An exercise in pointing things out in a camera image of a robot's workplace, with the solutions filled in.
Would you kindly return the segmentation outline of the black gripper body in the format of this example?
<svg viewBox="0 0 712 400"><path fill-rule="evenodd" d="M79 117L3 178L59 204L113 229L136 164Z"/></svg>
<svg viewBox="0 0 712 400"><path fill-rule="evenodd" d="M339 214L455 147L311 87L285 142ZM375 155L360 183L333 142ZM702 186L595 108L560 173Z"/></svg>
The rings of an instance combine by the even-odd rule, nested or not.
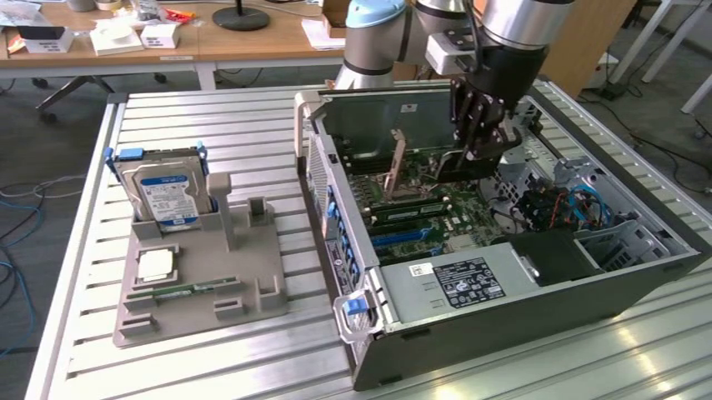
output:
<svg viewBox="0 0 712 400"><path fill-rule="evenodd" d="M472 85L480 92L503 100L506 107L515 107L530 90L548 55L548 46L538 50L487 47L482 67L472 75Z"/></svg>

